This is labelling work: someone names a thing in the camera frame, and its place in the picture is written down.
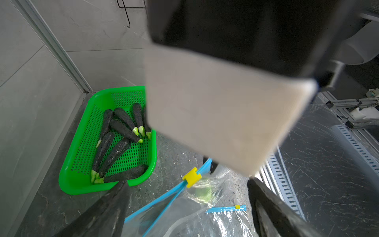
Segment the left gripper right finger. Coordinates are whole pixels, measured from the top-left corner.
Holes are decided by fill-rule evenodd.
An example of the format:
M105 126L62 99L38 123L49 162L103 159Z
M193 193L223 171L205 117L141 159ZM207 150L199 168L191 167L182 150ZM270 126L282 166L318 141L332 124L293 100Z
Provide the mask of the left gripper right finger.
M259 179L250 178L247 188L254 228L260 237L322 236Z

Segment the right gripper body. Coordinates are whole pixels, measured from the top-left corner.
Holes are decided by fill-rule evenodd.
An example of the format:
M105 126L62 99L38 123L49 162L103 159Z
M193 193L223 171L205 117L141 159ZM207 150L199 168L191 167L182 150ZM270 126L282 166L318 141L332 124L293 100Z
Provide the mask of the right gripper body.
M319 77L355 1L148 1L155 43L294 78Z

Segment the clear zip-top bag blue zipper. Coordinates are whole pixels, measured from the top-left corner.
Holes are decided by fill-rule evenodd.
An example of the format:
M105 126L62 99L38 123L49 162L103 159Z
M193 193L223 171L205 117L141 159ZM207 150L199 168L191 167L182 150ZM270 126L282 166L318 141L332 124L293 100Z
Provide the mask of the clear zip-top bag blue zipper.
M240 197L246 179L224 166L202 175L187 188L184 181L124 221L123 237L254 237L248 200Z

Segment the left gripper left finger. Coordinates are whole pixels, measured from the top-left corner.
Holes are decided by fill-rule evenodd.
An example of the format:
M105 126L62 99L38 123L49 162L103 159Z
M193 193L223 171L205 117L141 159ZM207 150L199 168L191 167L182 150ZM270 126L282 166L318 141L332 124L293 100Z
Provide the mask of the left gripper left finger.
M130 203L127 181L118 182L56 237L120 237Z

